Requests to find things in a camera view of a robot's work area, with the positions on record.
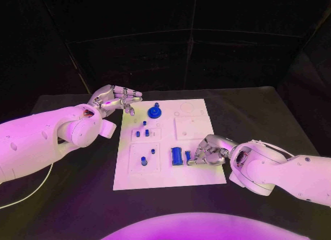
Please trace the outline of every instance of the white board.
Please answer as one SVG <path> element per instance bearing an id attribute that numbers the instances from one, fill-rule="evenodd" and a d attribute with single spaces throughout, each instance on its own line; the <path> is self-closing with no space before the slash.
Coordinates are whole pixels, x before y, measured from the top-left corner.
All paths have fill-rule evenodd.
<path id="1" fill-rule="evenodd" d="M 161 116 L 147 115 L 154 103 Z M 136 116 L 124 113 L 117 157 L 114 190 L 225 184 L 220 166 L 187 165 L 186 151 L 195 152 L 209 134 L 215 134 L 203 99 L 143 101 L 133 104 Z M 172 148 L 182 148 L 184 164 L 173 166 Z"/>

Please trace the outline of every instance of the table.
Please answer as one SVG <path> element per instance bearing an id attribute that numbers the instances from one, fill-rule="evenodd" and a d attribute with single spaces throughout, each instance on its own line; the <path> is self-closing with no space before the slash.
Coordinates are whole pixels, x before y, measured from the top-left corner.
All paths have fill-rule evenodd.
<path id="1" fill-rule="evenodd" d="M 41 96 L 33 113 L 87 103 L 90 95 Z M 146 101 L 205 98 L 215 133 L 243 143 L 262 140 L 292 154 L 318 155 L 272 87 L 150 91 Z M 279 187 L 261 196 L 228 184 L 113 191 L 123 111 L 111 139 L 71 152 L 54 165 L 36 194 L 0 210 L 0 239 L 98 240 L 127 225 L 173 213 L 225 213 L 264 221 L 311 239 L 331 239 L 331 209 Z M 231 165 L 223 166 L 229 178 Z M 0 206 L 38 188 L 49 167 L 0 186 Z"/>

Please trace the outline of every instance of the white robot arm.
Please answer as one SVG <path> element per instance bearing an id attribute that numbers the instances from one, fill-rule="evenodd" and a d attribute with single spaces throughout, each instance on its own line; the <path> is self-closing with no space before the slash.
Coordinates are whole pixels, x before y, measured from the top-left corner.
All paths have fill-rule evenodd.
<path id="1" fill-rule="evenodd" d="M 238 144 L 210 134 L 189 164 L 218 166 L 226 158 L 233 170 L 231 180 L 256 194 L 269 196 L 278 185 L 297 198 L 331 206 L 331 158 L 294 156 L 262 141 Z"/>
<path id="2" fill-rule="evenodd" d="M 87 147 L 98 135 L 111 138 L 117 125 L 102 118 L 115 109 L 134 115 L 131 103 L 140 102 L 141 96 L 131 89 L 107 85 L 88 104 L 0 124 L 0 182 L 39 171 L 71 151 Z"/>

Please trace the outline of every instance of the robotic hand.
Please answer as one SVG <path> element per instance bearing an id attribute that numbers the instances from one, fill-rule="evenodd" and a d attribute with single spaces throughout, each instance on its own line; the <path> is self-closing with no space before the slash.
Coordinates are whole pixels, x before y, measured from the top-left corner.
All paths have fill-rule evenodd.
<path id="1" fill-rule="evenodd" d="M 294 156 L 262 141 L 238 144 L 210 134 L 189 165 L 219 166 L 226 158 L 233 171 L 231 180 L 256 194 L 269 196 L 278 185 L 297 198 L 331 206 L 331 158 Z"/>
<path id="2" fill-rule="evenodd" d="M 98 135 L 111 138 L 117 125 L 102 118 L 115 109 L 134 115 L 131 104 L 143 100 L 141 96 L 138 91 L 107 85 L 88 104 L 0 124 L 0 182 L 39 171 L 71 151 L 87 147 Z"/>

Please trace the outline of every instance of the black tablecloth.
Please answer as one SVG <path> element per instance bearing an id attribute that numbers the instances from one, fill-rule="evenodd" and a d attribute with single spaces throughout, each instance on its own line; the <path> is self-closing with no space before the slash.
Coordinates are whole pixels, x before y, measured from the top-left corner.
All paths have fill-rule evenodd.
<path id="1" fill-rule="evenodd" d="M 87 103 L 90 97 L 88 94 L 45 95 L 33 113 Z M 146 101 L 202 98 L 218 135 L 238 143 L 262 140 L 295 155 L 318 155 L 272 87 L 144 93 Z M 123 111 L 115 111 L 108 120 L 118 126 L 113 138 L 98 136 L 87 148 L 71 152 L 55 163 L 36 194 L 0 210 L 0 239 L 98 240 L 144 219 L 186 212 L 238 215 L 313 239 L 331 239 L 331 209 L 298 200 L 279 187 L 268 197 L 229 179 L 228 184 L 113 191 Z M 229 178 L 229 164 L 223 168 Z M 48 171 L 49 167 L 2 184 L 0 206 L 31 194 Z"/>

